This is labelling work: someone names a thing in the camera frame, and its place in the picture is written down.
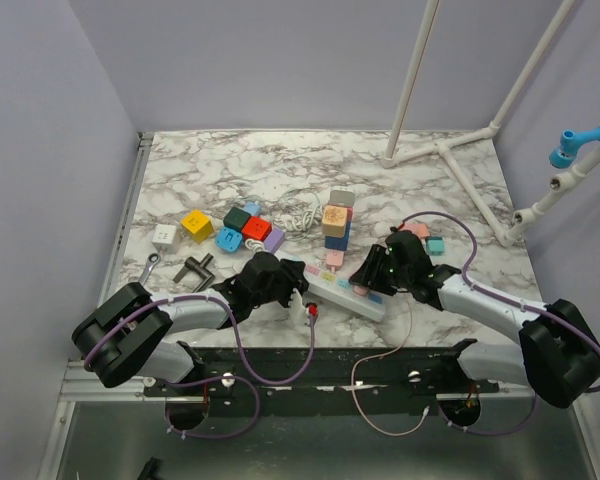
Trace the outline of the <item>pink round plug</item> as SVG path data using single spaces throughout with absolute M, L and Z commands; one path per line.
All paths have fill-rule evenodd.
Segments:
M 362 296 L 362 297 L 366 297 L 369 294 L 369 289 L 366 287 L 362 287 L 359 285 L 354 285 L 353 286 L 353 291 L 355 294 Z

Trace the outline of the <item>white power strip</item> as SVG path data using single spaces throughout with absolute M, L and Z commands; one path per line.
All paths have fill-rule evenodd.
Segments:
M 358 294 L 346 278 L 304 262 L 307 292 L 359 317 L 380 321 L 386 314 L 384 297 L 375 293 Z

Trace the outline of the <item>red cube socket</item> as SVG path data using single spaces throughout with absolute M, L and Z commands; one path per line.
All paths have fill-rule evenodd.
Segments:
M 251 216 L 242 228 L 245 240 L 263 242 L 271 233 L 272 225 L 269 221 L 258 216 Z

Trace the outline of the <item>pink cube socket adapter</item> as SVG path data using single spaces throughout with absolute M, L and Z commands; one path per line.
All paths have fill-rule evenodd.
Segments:
M 423 223 L 404 223 L 401 226 L 401 230 L 413 233 L 420 240 L 424 240 L 430 236 L 428 227 Z

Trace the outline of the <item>teal plug adapter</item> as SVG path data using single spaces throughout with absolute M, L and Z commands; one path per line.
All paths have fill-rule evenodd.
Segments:
M 426 251 L 430 256 L 441 256 L 446 252 L 444 239 L 439 236 L 429 236 L 425 239 Z

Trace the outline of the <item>yellow cube socket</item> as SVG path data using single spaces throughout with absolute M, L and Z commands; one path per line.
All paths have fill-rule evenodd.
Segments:
M 197 209 L 194 209 L 185 215 L 181 219 L 180 225 L 184 229 L 184 232 L 197 244 L 203 243 L 214 233 L 211 219 Z

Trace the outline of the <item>white tiger cube adapter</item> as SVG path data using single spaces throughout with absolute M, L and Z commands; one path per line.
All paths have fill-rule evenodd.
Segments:
M 153 233 L 151 244 L 158 252 L 174 254 L 178 251 L 181 234 L 176 225 L 158 224 Z

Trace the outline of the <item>dark green cube socket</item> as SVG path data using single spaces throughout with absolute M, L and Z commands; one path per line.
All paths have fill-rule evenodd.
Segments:
M 223 225 L 231 230 L 242 232 L 251 214 L 239 207 L 232 207 L 223 219 Z

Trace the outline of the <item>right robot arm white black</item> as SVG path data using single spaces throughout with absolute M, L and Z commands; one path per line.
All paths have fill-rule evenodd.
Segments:
M 557 408 L 570 406 L 600 384 L 600 345 L 575 305 L 526 301 L 474 282 L 460 269 L 434 264 L 409 231 L 391 233 L 371 247 L 350 283 L 459 314 L 504 335 L 507 345 L 471 341 L 440 367 L 440 379 L 460 392 L 475 380 L 531 388 Z

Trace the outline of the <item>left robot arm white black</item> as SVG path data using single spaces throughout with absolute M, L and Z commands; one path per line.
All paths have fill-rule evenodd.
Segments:
M 164 338 L 233 327 L 271 303 L 289 308 L 308 290 L 305 269 L 301 260 L 259 252 L 238 274 L 201 292 L 152 294 L 130 282 L 82 321 L 71 340 L 84 356 L 84 368 L 107 388 L 143 375 L 189 395 L 201 385 L 201 361 L 191 348 Z

